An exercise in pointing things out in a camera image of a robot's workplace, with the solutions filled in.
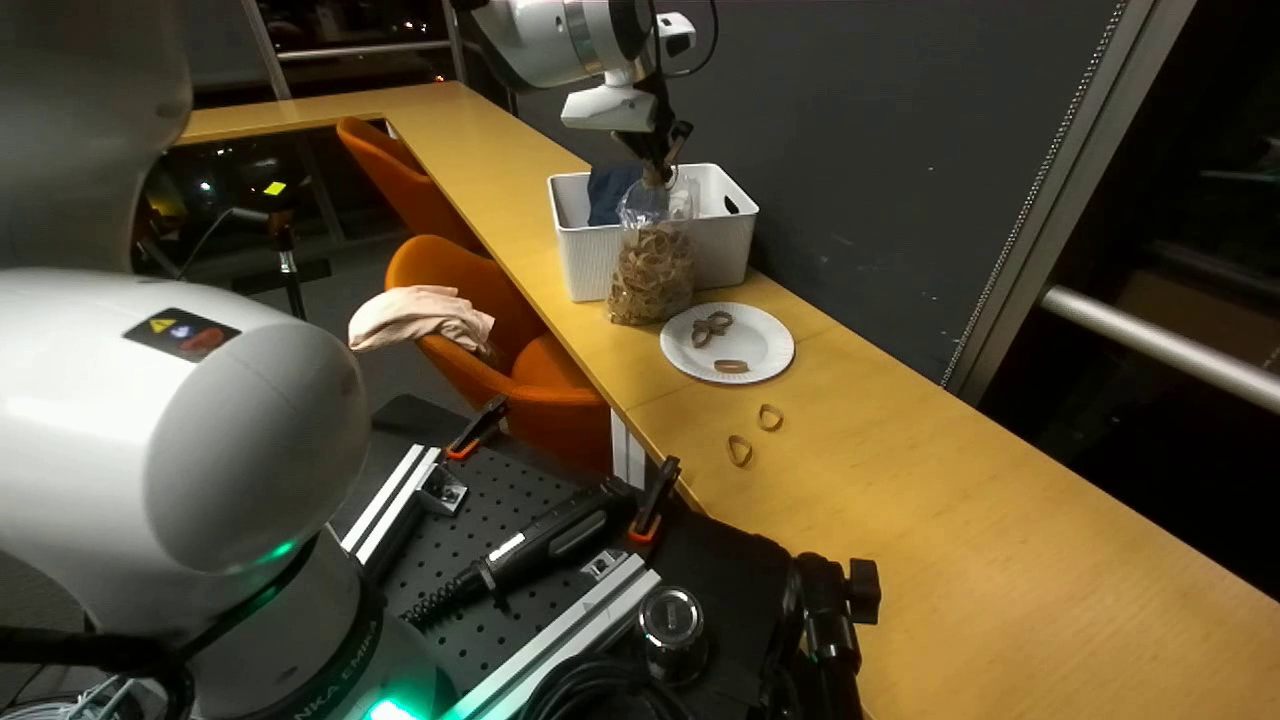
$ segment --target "label sticker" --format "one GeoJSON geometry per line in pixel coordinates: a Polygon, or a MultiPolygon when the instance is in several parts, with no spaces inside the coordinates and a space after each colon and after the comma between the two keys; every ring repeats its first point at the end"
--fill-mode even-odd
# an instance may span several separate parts
{"type": "Polygon", "coordinates": [[[166,306],[166,311],[140,320],[126,334],[137,343],[161,346],[168,354],[199,365],[210,352],[225,346],[242,331],[229,322],[218,322],[210,316],[183,311],[183,306],[166,306]]]}

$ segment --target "orange chair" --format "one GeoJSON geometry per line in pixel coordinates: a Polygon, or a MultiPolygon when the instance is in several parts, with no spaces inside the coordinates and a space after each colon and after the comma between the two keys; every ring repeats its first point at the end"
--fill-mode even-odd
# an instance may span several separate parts
{"type": "Polygon", "coordinates": [[[473,226],[443,199],[439,185],[400,139],[358,114],[344,114],[336,137],[411,237],[434,232],[484,250],[473,226]]]}
{"type": "Polygon", "coordinates": [[[608,470],[608,402],[497,260],[439,237],[410,237],[393,250],[385,284],[448,284],[497,316],[490,360],[443,334],[424,334],[421,346],[467,402],[484,409],[506,394],[509,431],[530,449],[575,470],[608,470]]]}

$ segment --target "grey wall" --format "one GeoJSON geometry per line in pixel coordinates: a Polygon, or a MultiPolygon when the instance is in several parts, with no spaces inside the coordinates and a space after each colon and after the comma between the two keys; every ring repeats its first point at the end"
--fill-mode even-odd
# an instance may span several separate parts
{"type": "MultiPolygon", "coordinates": [[[[674,85],[683,158],[760,199],[760,269],[941,380],[1116,0],[721,0],[721,51],[674,85]]],[[[521,114],[557,125],[563,93],[521,114]]]]}

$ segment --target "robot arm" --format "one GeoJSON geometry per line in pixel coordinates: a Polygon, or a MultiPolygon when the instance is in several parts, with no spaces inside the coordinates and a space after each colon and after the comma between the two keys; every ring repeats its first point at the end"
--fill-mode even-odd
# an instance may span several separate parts
{"type": "Polygon", "coordinates": [[[569,93],[562,125],[618,130],[642,158],[668,176],[678,118],[659,51],[688,51],[696,27],[680,10],[645,14],[642,0],[454,0],[460,23],[484,41],[494,67],[516,87],[569,93]]]}

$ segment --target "wooden tabletop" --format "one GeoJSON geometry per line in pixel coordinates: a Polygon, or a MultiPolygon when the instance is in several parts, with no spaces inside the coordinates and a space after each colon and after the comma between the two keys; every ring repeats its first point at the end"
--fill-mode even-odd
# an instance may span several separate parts
{"type": "Polygon", "coordinates": [[[573,303],[548,176],[583,158],[464,85],[218,108],[183,139],[336,114],[382,114],[411,143],[650,452],[680,457],[710,517],[793,553],[880,564],[880,623],[856,629],[872,716],[1280,716],[1278,600],[777,281],[754,272],[710,290],[795,334],[795,365],[754,389],[688,380],[657,329],[573,303]],[[760,402],[784,410],[780,431],[755,429],[760,402]],[[754,439],[747,468],[728,458],[728,434],[754,439]]]}

